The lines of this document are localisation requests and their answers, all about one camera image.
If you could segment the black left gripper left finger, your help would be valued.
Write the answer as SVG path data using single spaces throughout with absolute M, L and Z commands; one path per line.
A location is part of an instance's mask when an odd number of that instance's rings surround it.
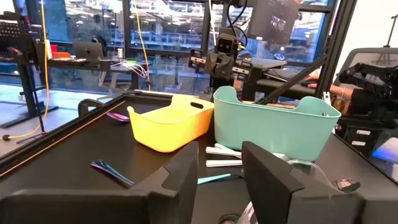
M 188 143 L 126 190 L 19 190 L 1 199 L 1 223 L 190 223 L 198 148 Z

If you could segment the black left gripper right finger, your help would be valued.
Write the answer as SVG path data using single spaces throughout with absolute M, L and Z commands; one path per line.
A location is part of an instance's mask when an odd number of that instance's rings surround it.
M 397 200 L 345 193 L 244 141 L 243 171 L 258 223 L 397 223 Z

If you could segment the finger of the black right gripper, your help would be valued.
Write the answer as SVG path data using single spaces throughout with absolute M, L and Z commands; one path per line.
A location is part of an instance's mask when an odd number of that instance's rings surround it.
M 205 60 L 205 73 L 213 78 L 221 78 L 220 72 L 217 71 L 217 65 L 221 62 L 221 55 L 209 52 Z
M 234 58 L 226 55 L 226 54 L 221 54 L 222 60 L 221 60 L 221 76 L 224 79 L 230 79 L 232 68 L 234 65 Z

